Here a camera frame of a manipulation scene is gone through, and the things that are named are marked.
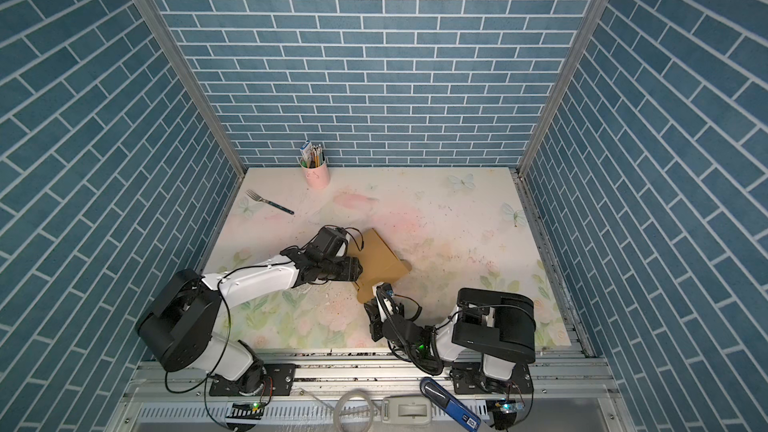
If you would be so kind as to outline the brown cardboard box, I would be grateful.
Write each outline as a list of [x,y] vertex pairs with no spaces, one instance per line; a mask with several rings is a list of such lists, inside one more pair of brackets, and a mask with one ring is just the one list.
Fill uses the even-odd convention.
[[376,284],[393,284],[408,274],[412,266],[401,260],[374,229],[362,233],[360,246],[362,249],[355,244],[350,245],[347,255],[356,257],[362,267],[363,272],[356,281],[356,298],[364,304],[374,298],[373,287]]

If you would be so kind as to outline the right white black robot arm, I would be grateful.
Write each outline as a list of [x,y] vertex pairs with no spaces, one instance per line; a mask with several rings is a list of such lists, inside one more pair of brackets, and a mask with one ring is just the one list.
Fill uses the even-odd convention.
[[389,283],[374,287],[364,304],[373,341],[421,372],[447,374],[461,395],[534,394],[530,365],[536,360],[533,301],[521,294],[462,288],[438,325],[419,325],[422,307],[408,317]]

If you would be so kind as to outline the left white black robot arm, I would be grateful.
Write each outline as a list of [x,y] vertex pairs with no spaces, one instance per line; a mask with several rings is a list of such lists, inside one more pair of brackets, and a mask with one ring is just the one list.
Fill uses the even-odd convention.
[[305,245],[289,246],[261,263],[204,275],[177,271],[137,320],[136,333],[167,373],[194,368],[240,395],[260,393],[264,362],[230,331],[214,331],[219,315],[232,326],[232,311],[243,303],[303,285],[357,281],[363,268],[347,254],[351,242],[364,248],[359,230],[326,225]]

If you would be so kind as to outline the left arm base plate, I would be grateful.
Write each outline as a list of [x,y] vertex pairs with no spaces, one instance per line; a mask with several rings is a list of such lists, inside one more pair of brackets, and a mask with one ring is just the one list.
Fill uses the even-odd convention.
[[288,396],[296,369],[294,364],[267,363],[258,370],[256,379],[239,379],[235,382],[214,375],[208,392],[214,397]]

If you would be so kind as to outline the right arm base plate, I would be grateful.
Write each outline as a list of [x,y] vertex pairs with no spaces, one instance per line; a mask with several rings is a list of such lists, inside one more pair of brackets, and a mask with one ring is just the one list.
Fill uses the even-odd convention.
[[529,365],[515,364],[507,380],[492,378],[482,371],[480,362],[456,362],[449,372],[454,391],[469,394],[532,394],[534,386]]

